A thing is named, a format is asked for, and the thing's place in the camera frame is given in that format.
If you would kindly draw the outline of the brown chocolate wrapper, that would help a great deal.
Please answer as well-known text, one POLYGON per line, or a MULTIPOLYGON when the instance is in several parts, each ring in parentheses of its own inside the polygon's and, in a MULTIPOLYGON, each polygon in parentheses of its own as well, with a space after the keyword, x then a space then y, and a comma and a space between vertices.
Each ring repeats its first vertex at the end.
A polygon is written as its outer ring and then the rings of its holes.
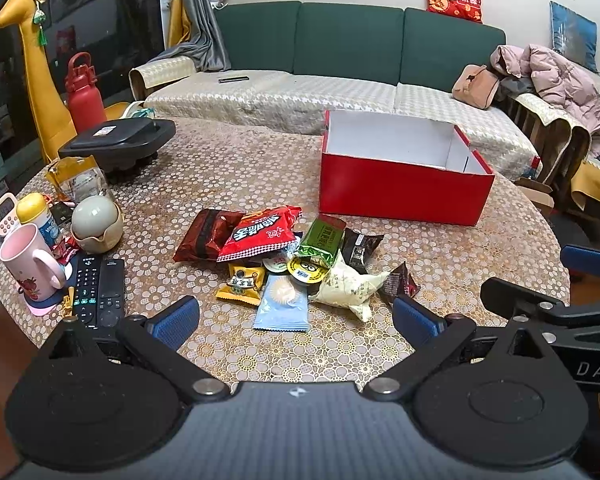
POLYGON ((414 298, 420 291, 420 286, 415 282, 407 264, 401 263, 387 276, 384 284, 378 289, 380 299, 389 307, 399 296, 414 298))

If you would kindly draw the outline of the cream snack bag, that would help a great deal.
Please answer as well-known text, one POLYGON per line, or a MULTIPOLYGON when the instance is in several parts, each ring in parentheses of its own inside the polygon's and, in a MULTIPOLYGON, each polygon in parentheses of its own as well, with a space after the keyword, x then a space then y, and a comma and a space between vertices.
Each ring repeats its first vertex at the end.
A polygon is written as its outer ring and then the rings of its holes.
POLYGON ((338 252, 334 265, 324 280, 321 281, 317 293, 309 296, 311 302, 325 306, 348 309, 363 323, 372 318, 370 297, 381 289, 387 281, 389 272, 378 274, 361 274, 349 266, 338 252))

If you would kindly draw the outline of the yellow small snack packet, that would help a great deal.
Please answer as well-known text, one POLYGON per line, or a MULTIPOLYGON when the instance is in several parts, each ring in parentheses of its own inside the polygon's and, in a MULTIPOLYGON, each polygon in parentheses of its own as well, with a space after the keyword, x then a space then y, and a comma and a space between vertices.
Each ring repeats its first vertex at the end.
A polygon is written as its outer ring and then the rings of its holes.
POLYGON ((237 301, 259 307, 266 278, 264 266, 228 265, 228 279, 215 294, 216 299, 237 301))

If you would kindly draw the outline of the dark red snack bag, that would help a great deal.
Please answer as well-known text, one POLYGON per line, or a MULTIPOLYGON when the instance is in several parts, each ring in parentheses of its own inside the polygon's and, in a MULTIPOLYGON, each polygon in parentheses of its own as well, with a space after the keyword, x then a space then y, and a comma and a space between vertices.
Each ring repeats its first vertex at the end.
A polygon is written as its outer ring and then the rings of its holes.
POLYGON ((203 209, 178 245, 173 261, 215 261, 243 216, 241 211, 203 209))

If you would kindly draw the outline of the black snack packet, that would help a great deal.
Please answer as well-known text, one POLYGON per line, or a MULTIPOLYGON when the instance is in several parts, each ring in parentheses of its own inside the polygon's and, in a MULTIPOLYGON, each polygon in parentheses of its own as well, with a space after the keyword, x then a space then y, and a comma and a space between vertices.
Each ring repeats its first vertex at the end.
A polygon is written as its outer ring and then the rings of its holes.
POLYGON ((341 245, 344 262, 359 274, 366 274, 367 261, 383 239, 382 235, 368 235, 345 228, 341 245))

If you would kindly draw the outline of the light blue snack packet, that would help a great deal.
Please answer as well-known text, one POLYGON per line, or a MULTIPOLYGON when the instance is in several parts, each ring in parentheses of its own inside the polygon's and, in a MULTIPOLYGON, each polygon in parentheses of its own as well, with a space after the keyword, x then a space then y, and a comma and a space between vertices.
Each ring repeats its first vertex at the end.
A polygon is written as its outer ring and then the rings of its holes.
POLYGON ((288 274, 271 274, 252 324, 254 330, 306 332, 310 328, 306 288, 288 274))

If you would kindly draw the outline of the green jelly cup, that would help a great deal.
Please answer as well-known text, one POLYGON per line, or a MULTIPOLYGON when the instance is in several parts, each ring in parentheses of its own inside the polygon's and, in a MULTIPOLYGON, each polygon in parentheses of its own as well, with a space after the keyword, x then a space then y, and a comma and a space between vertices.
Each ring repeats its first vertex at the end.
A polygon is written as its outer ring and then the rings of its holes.
POLYGON ((272 252, 271 255, 265 255, 262 259, 262 266, 270 273, 283 274, 288 271, 287 263, 289 261, 288 254, 281 250, 280 252, 272 252))

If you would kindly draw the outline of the green snack bar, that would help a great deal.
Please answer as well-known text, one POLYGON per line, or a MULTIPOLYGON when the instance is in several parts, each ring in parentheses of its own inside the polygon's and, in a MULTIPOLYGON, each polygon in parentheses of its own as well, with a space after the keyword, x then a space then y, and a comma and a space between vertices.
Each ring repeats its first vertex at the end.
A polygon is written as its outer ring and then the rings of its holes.
POLYGON ((346 226, 347 223, 339 218, 319 214, 303 235, 297 256, 329 269, 336 261, 346 226))

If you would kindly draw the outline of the yellow minion pouch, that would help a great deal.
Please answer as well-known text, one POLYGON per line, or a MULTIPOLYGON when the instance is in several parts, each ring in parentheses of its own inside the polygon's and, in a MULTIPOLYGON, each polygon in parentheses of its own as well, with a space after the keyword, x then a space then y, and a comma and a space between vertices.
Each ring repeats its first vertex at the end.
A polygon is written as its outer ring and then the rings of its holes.
POLYGON ((292 257, 287 263, 287 272, 302 285, 310 286, 321 283, 329 270, 315 264, 310 258, 292 257))

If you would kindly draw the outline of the red cardboard box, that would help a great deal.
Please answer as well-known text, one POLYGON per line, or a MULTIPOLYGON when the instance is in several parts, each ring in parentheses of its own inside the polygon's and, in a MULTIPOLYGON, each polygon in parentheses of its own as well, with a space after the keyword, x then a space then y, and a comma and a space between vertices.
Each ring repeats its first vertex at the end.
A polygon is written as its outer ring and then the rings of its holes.
POLYGON ((325 113, 323 214, 475 226, 494 171, 457 125, 403 115, 325 113))

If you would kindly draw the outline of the clear glass jar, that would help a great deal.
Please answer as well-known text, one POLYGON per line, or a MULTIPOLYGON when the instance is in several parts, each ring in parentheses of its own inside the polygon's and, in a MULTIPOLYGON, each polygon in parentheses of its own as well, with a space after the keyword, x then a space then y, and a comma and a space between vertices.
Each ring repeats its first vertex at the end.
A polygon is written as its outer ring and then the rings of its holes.
POLYGON ((93 156, 58 158, 46 169, 45 177, 61 200, 76 205, 96 195, 114 198, 93 156))

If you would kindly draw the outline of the pink jacket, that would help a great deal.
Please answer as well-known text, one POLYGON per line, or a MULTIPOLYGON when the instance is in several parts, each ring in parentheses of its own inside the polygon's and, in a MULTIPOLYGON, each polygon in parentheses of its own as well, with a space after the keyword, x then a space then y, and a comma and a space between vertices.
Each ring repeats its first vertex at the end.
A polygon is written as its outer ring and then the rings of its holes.
POLYGON ((600 156, 600 92, 582 67, 538 44, 524 48, 501 44, 490 63, 503 76, 530 78, 541 99, 585 126, 592 138, 590 153, 600 156))

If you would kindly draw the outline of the beige handbag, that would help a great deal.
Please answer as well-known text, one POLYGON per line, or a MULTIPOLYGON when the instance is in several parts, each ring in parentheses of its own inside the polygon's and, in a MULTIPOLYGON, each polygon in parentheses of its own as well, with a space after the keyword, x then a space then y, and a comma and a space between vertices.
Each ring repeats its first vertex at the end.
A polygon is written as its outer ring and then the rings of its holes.
POLYGON ((485 65, 469 64, 452 88, 452 97, 479 110, 487 110, 498 91, 498 76, 485 65))

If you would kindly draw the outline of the red water bottle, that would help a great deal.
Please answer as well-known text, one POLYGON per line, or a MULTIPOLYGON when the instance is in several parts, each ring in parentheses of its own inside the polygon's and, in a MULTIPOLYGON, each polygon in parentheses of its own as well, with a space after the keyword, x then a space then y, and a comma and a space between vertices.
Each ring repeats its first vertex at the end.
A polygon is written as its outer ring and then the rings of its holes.
POLYGON ((106 122, 102 96, 96 87, 95 67, 88 52, 78 52, 70 58, 65 78, 67 107, 77 133, 106 122))

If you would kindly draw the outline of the grey curtain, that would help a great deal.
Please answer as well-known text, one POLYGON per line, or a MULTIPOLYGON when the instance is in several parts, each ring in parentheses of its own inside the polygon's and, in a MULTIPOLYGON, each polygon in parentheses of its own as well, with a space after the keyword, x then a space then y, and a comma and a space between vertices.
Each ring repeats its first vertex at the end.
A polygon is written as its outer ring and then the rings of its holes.
POLYGON ((154 61, 178 56, 190 58, 200 72, 232 67, 211 0, 171 0, 168 47, 154 61))

